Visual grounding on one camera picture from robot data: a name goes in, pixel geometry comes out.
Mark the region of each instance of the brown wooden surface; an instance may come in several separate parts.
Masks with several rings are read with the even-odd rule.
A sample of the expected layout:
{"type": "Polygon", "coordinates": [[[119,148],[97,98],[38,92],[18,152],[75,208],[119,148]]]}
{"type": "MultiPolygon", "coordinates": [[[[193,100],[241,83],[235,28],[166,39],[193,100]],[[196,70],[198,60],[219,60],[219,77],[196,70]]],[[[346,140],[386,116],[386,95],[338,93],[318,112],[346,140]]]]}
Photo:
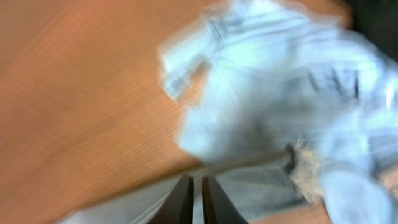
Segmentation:
{"type": "Polygon", "coordinates": [[[157,46],[210,0],[0,1],[0,223],[48,223],[200,163],[157,46]]]}

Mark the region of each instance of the wooden floor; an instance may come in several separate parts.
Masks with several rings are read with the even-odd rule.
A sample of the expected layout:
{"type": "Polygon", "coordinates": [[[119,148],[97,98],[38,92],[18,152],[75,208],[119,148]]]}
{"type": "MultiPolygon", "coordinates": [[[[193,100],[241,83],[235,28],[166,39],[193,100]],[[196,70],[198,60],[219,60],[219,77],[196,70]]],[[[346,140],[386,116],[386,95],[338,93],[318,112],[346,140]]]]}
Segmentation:
{"type": "Polygon", "coordinates": [[[0,223],[48,223],[200,165],[174,144],[183,111],[156,50],[210,1],[0,1],[0,223]]]}

